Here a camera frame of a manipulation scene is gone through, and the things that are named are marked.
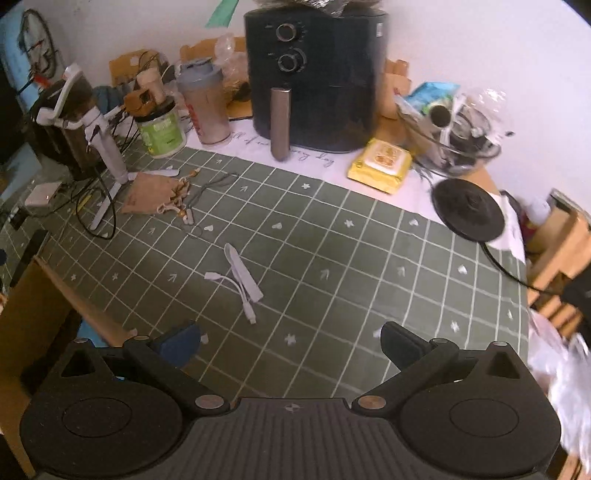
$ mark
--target white tripod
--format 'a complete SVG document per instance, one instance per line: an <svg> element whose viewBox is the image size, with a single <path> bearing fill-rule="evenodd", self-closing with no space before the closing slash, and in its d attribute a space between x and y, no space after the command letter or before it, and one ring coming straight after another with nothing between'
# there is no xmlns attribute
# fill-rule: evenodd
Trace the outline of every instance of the white tripod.
<svg viewBox="0 0 591 480"><path fill-rule="evenodd" d="M115 179L115 184L112 186L109 192L111 194L111 198L114 199L121 187L128 181L134 181L137 176L137 173L130 173L127 171L125 162L123 160L123 155L121 155L121 152L117 147L117 143L115 143L115 140L109 133L108 119L114 117L121 111L121 109L116 107L106 115L103 115L100 112L98 107L94 105L94 102L91 102L92 88L85 79L82 70L76 63L70 65L66 69L64 72L64 80L66 81L66 84L61 90L56 107L54 109L39 109L39 114L37 115L36 121L39 125L43 125L45 127L55 125L58 128L65 128L68 130L77 130L80 127L84 127L86 141L90 147L92 146L98 151L106 167L109 169L111 175L113 175L113 178ZM74 87L77 88L76 101L78 104L75 106L77 108L76 110L80 111L80 107L85 109L84 105L86 103L89 104L89 109L83 114L80 120L72 122L60 118L60 115L62 114L64 106L68 100L68 96L71 94ZM146 171L145 173L161 175L163 177L175 177L178 175L178 170L153 170ZM111 202L109 198L105 198L99 208L99 211L96 213L94 220L92 220L92 223L90 224L90 230L96 230L110 205Z"/></svg>

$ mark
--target air fryer handle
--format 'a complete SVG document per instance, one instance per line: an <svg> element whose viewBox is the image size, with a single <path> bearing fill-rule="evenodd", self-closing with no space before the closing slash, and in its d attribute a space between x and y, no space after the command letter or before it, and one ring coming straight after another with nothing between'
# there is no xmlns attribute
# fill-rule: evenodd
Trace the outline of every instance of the air fryer handle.
<svg viewBox="0 0 591 480"><path fill-rule="evenodd" d="M290 154L291 89L271 89L271 153L276 160Z"/></svg>

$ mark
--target green label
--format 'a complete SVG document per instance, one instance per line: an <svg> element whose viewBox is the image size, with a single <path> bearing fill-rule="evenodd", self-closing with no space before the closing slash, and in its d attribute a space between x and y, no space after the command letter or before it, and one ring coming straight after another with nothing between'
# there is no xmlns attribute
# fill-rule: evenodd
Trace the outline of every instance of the green label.
<svg viewBox="0 0 591 480"><path fill-rule="evenodd" d="M151 125L140 125L139 131L150 155L166 155L183 143L183 133L174 112L159 118Z"/></svg>

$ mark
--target yellow package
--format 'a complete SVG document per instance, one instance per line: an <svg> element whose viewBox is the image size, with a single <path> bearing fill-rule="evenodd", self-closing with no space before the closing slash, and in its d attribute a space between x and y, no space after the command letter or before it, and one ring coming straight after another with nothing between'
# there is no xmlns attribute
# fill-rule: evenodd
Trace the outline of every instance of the yellow package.
<svg viewBox="0 0 591 480"><path fill-rule="evenodd" d="M372 138L347 176L386 193L394 193L408 174L413 158L405 149Z"/></svg>

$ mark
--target cardboard box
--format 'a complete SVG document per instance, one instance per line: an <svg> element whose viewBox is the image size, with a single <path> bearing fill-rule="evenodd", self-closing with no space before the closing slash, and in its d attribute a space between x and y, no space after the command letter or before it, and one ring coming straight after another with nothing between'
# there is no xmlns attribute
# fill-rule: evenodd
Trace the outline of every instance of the cardboard box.
<svg viewBox="0 0 591 480"><path fill-rule="evenodd" d="M47 353L72 310L110 346L121 346L129 338L121 325L80 297L37 257L11 290L0 314L0 430L29 477L35 471L22 446L19 426L30 399L20 377Z"/></svg>

